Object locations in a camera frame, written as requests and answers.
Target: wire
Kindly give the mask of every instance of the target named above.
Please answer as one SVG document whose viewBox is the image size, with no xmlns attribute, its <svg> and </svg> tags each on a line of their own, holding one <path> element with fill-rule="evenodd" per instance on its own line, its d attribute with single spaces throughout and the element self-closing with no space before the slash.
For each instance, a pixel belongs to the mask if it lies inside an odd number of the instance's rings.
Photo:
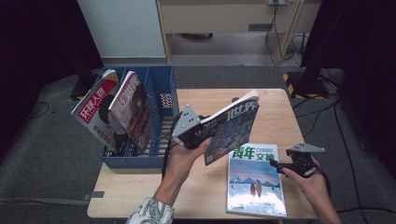
<svg viewBox="0 0 396 224">
<path fill-rule="evenodd" d="M 301 54 L 304 54 L 304 50 L 305 50 L 305 47 L 304 47 L 304 45 L 305 45 L 305 38 L 309 39 L 309 37 L 306 37 L 306 36 L 305 36 L 305 33 L 303 33 L 303 39 L 301 40 L 301 49 L 302 49 Z"/>
<path fill-rule="evenodd" d="M 346 212 L 353 212 L 356 210 L 363 210 L 363 211 L 378 211 L 378 212 L 388 212 L 392 214 L 396 214 L 395 210 L 388 209 L 388 208 L 381 208 L 381 207 L 353 207 L 353 208 L 347 208 L 347 209 L 342 209 L 342 210 L 337 210 L 336 212 L 338 214 L 346 213 Z"/>
<path fill-rule="evenodd" d="M 339 132 L 341 134 L 341 138 L 342 138 L 343 143 L 344 143 L 344 147 L 346 149 L 347 158 L 349 160 L 349 166 L 350 166 L 351 173 L 352 173 L 353 185 L 355 187 L 355 193 L 356 193 L 356 198 L 358 200 L 358 205 L 359 205 L 359 207 L 361 207 L 361 196 L 359 195 L 358 181 L 356 180 L 355 168 L 353 167 L 352 159 L 351 159 L 351 156 L 350 156 L 350 153 L 349 153 L 349 149 L 347 147 L 347 141 L 345 139 L 343 130 L 342 130 L 341 125 L 340 125 L 340 121 L 338 119 L 337 106 L 336 105 L 334 105 L 334 116 L 335 116 L 335 121 L 337 123 L 338 130 L 339 130 Z M 367 220 L 366 215 L 364 215 L 364 213 L 363 213 L 363 211 L 361 209 L 359 211 L 361 212 L 361 216 L 362 216 L 364 222 L 368 224 L 369 222 Z"/>
<path fill-rule="evenodd" d="M 26 120 L 28 120 L 28 119 L 37 119 L 37 118 L 40 118 L 41 116 L 43 116 L 43 115 L 45 115 L 49 110 L 50 110 L 50 105 L 49 104 L 47 104 L 47 103 L 45 103 L 45 102 L 37 102 L 36 103 L 37 105 L 38 104 L 42 104 L 42 105 L 46 105 L 47 106 L 47 108 L 46 108 L 46 111 L 44 111 L 43 113 L 41 113 L 41 114 L 39 114 L 39 115 L 36 115 L 36 116 L 28 116 L 27 118 L 26 118 Z"/>
<path fill-rule="evenodd" d="M 174 120 L 172 121 L 172 125 L 171 125 L 171 129 L 169 130 L 169 134 L 171 135 L 173 133 L 173 130 L 175 129 L 175 125 L 177 123 L 177 121 L 180 119 L 182 113 L 179 113 L 177 116 L 175 116 Z M 177 144 L 174 144 L 171 146 L 172 144 L 172 137 L 169 136 L 169 140 L 168 140 L 168 146 L 166 147 L 165 153 L 163 155 L 163 168 L 162 168 L 162 179 L 165 177 L 165 173 L 166 173 L 166 168 L 167 168 L 167 163 L 168 163 L 168 158 L 169 155 L 171 153 L 171 149 L 176 146 Z"/>
<path fill-rule="evenodd" d="M 305 102 L 307 102 L 307 101 L 309 101 L 309 100 L 315 99 L 316 97 L 318 97 L 318 96 L 311 96 L 311 97 L 305 98 L 303 101 L 301 101 L 300 103 L 298 103 L 297 105 L 295 105 L 292 109 L 295 109 L 295 108 L 297 108 L 298 106 L 302 105 L 303 103 L 305 103 Z"/>
<path fill-rule="evenodd" d="M 296 46 L 295 46 L 295 44 L 294 44 L 294 38 L 295 38 L 295 37 L 299 37 L 299 36 L 301 36 L 301 37 L 303 38 L 303 40 L 302 40 L 302 46 L 301 46 L 299 49 L 297 49 Z M 300 69 L 303 69 L 303 68 L 301 67 L 301 62 L 299 61 L 297 55 L 298 55 L 298 52 L 299 52 L 299 51 L 300 51 L 300 54 L 303 55 L 303 52 L 304 52 L 304 50 L 305 50 L 305 47 L 304 47 L 304 40 L 305 40 L 306 38 L 308 38 L 308 37 L 305 36 L 305 34 L 303 34 L 303 35 L 294 35 L 294 36 L 291 38 L 291 44 L 293 45 L 293 51 L 294 51 L 293 63 L 294 63 L 294 65 L 296 65 L 296 67 L 298 67 L 298 68 L 300 68 Z"/>
<path fill-rule="evenodd" d="M 332 102 L 330 105 L 324 107 L 323 109 L 312 111 L 312 112 L 309 112 L 307 114 L 303 114 L 303 115 L 300 115 L 300 116 L 296 116 L 296 118 L 299 119 L 299 118 L 302 118 L 302 117 L 305 117 L 305 116 L 308 116 L 308 115 L 311 115 L 311 114 L 315 114 L 315 113 L 318 113 L 318 112 L 323 112 L 323 111 L 325 111 L 325 110 L 327 110 L 329 108 L 332 108 L 332 106 L 337 104 L 339 101 L 340 101 L 340 99 L 336 100 L 335 102 Z"/>
<path fill-rule="evenodd" d="M 318 112 L 317 117 L 315 118 L 315 121 L 314 121 L 314 124 L 312 125 L 311 130 L 309 130 L 308 133 L 303 134 L 303 137 L 306 137 L 307 135 L 309 135 L 310 133 L 312 133 L 312 131 L 313 131 L 314 128 L 315 128 L 315 125 L 317 124 L 317 121 L 318 121 L 318 118 L 319 118 L 319 115 L 320 115 L 321 112 L 322 112 L 322 111 Z"/>
<path fill-rule="evenodd" d="M 274 0 L 274 17 L 273 17 L 273 19 L 272 19 L 272 21 L 271 21 L 271 25 L 270 25 L 270 29 L 269 29 L 269 30 L 271 30 L 271 29 L 274 27 L 275 34 L 276 34 L 276 40 L 277 40 L 277 43 L 278 43 L 277 46 L 278 46 L 278 48 L 279 48 L 279 53 L 280 53 L 280 52 L 281 52 L 281 49 L 280 49 L 280 40 L 279 40 L 279 35 L 278 35 L 278 33 L 277 33 L 277 30 L 276 30 L 276 13 L 277 13 L 277 6 L 278 6 L 277 0 Z M 282 56 L 282 54 L 280 53 L 280 57 L 281 57 L 281 59 L 283 59 L 283 61 L 280 62 L 280 63 L 276 63 L 276 62 L 274 61 L 273 57 L 272 57 L 271 50 L 270 50 L 270 48 L 269 48 L 269 46 L 268 46 L 268 32 L 265 34 L 265 46 L 266 46 L 267 49 L 268 49 L 268 52 L 269 52 L 269 54 L 270 54 L 270 58 L 271 58 L 271 61 L 273 62 L 273 64 L 282 64 L 283 62 L 289 60 L 290 58 L 292 58 L 292 57 L 294 56 L 294 54 L 293 54 L 293 55 L 289 56 L 288 58 L 284 58 L 284 57 Z"/>
</svg>

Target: white sleeve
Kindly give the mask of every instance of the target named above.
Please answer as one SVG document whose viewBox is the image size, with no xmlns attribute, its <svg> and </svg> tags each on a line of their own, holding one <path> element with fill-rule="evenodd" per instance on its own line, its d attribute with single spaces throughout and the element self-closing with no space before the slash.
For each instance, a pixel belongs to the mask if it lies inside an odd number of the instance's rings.
<svg viewBox="0 0 396 224">
<path fill-rule="evenodd" d="M 147 198 L 138 211 L 131 214 L 126 224 L 150 223 L 170 224 L 173 221 L 175 209 L 155 199 Z"/>
</svg>

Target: magazine cover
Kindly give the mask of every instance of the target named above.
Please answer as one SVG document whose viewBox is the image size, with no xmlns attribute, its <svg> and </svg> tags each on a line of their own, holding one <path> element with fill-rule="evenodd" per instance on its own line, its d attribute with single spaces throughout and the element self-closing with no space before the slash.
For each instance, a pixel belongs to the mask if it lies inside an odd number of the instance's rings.
<svg viewBox="0 0 396 224">
<path fill-rule="evenodd" d="M 120 82 L 113 69 L 106 70 L 101 76 L 71 114 L 107 147 L 114 149 L 114 154 L 120 155 L 128 134 L 108 112 Z"/>
<path fill-rule="evenodd" d="M 205 153 L 205 165 L 213 163 L 248 142 L 254 119 L 260 107 L 258 100 L 259 94 L 252 90 L 231 106 L 202 121 L 204 126 L 220 123 Z"/>
<path fill-rule="evenodd" d="M 227 212 L 287 215 L 281 176 L 270 159 L 278 160 L 276 145 L 244 144 L 229 153 Z"/>
<path fill-rule="evenodd" d="M 149 117 L 149 100 L 137 73 L 133 71 L 127 73 L 108 110 L 143 154 L 149 148 L 152 126 Z"/>
</svg>

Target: black curtain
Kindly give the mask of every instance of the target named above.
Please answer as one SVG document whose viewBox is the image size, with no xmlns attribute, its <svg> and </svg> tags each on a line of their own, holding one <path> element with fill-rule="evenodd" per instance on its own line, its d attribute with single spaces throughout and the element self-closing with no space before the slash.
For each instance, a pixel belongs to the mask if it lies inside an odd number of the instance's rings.
<svg viewBox="0 0 396 224">
<path fill-rule="evenodd" d="M 0 1 L 0 65 L 1 157 L 45 85 L 103 67 L 76 0 Z"/>
<path fill-rule="evenodd" d="M 394 0 L 323 0 L 302 66 L 344 70 L 339 93 L 362 147 L 375 151 L 396 177 L 394 12 Z"/>
</svg>

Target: blue plastic basket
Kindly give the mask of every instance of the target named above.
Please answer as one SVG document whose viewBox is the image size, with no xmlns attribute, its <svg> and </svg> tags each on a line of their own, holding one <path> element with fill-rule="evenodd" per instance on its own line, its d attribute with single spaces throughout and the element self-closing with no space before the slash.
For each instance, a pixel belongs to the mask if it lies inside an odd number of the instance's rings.
<svg viewBox="0 0 396 224">
<path fill-rule="evenodd" d="M 169 133 L 173 118 L 179 113 L 173 66 L 104 67 L 102 71 L 109 68 L 115 69 L 117 73 L 122 72 L 121 81 L 129 71 L 134 71 L 145 85 L 149 100 L 152 136 L 147 154 L 136 156 L 135 150 L 129 148 L 125 156 L 111 157 L 108 156 L 108 148 L 105 147 L 102 161 L 112 169 L 161 168 L 163 154 L 167 147 L 167 140 L 161 139 L 161 136 Z"/>
</svg>

